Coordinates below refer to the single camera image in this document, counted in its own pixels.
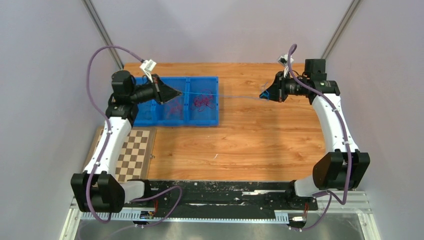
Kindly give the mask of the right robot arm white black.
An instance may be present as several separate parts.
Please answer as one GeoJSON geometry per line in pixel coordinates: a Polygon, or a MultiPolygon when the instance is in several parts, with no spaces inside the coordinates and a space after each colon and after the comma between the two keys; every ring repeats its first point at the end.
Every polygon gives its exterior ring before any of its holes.
{"type": "Polygon", "coordinates": [[[273,83],[261,94],[261,99],[282,103],[288,96],[305,96],[318,117],[325,141],[325,155],[313,167],[312,174],[292,181],[285,195],[286,204],[298,209],[309,197],[318,197],[330,189],[343,191],[344,202],[349,190],[356,189],[370,165],[370,156],[360,151],[348,126],[341,104],[341,92],[336,81],[328,80],[324,59],[306,59],[304,72],[292,75],[293,59],[287,55],[277,60],[283,67],[273,83]]]}

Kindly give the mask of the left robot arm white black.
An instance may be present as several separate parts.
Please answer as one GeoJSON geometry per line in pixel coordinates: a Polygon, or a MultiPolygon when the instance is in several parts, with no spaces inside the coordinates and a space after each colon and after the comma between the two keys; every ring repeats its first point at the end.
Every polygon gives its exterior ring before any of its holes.
{"type": "Polygon", "coordinates": [[[153,193],[146,189],[147,180],[118,182],[115,169],[126,137],[131,132],[138,105],[150,101],[165,104],[180,97],[182,92],[165,84],[157,74],[148,77],[144,84],[127,70],[119,70],[111,76],[112,94],[103,114],[104,128],[100,141],[89,164],[81,173],[71,177],[70,185],[81,212],[119,213],[124,204],[135,201],[147,207],[153,201],[153,193]]]}

